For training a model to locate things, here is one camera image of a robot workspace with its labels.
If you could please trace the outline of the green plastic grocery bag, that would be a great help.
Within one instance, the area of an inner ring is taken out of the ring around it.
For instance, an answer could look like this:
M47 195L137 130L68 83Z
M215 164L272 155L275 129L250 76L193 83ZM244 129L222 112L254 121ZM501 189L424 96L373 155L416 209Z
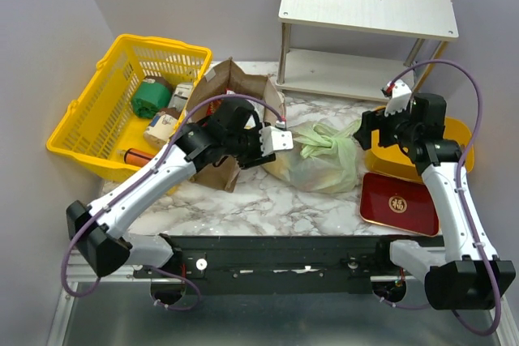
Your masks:
M328 121L304 122L290 128L294 147L277 154L264 170L298 190L345 193L359 183L359 152L354 133L360 121L343 128Z

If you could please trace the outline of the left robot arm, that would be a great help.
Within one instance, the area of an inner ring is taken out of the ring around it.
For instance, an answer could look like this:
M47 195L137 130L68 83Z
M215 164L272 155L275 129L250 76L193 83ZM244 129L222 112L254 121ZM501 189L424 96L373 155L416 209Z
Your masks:
M245 95L219 95L217 111L191 122L186 117L171 140L143 168L119 187L85 205L73 202L66 210L71 246L78 249L99 277L124 265L152 266L160 276L173 276L180 258L172 241L162 235L131 235L132 223L170 188L190 179L208 165L233 157L243 169L271 162L262 149L268 122L259 120Z

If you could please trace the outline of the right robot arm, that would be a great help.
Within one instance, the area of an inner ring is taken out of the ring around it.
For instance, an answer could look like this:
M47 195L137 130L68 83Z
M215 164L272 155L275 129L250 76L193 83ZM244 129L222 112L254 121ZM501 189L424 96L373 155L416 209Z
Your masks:
M445 139L447 103L442 96L419 93L405 105L389 102L366 111L354 133L363 150L378 132L381 147L397 145L415 166L440 221L443 259L416 241L396 240L373 254L375 269L385 275L402 267L425 288L436 310L490 310L516 277L513 263L502 260L484 233L471 199L464 149Z

